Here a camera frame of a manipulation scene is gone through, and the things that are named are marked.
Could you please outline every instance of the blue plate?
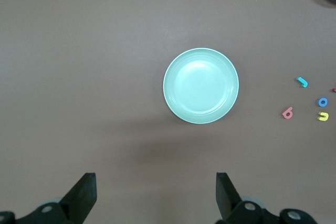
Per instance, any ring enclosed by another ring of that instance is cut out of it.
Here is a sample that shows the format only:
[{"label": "blue plate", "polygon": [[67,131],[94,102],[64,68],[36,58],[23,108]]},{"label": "blue plate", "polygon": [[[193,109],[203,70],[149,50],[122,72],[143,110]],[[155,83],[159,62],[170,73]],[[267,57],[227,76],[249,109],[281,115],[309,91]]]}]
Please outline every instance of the blue plate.
[{"label": "blue plate", "polygon": [[224,116],[238,96],[238,74],[220,52],[194,48],[169,65],[163,94],[169,108],[190,123],[211,123]]}]

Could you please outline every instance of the table surface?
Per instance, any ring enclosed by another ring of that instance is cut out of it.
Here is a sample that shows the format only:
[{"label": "table surface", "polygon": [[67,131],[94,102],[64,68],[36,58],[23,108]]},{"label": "table surface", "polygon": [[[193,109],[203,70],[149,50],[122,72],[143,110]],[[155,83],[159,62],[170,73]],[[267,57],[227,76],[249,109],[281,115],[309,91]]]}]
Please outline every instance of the table surface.
[{"label": "table surface", "polygon": [[[335,0],[0,6],[1,210],[22,217],[95,172],[86,223],[214,223],[216,172],[227,172],[275,215],[334,223]],[[226,55],[240,82],[230,112],[204,125],[177,118],[162,92],[170,62],[196,47]]]}]

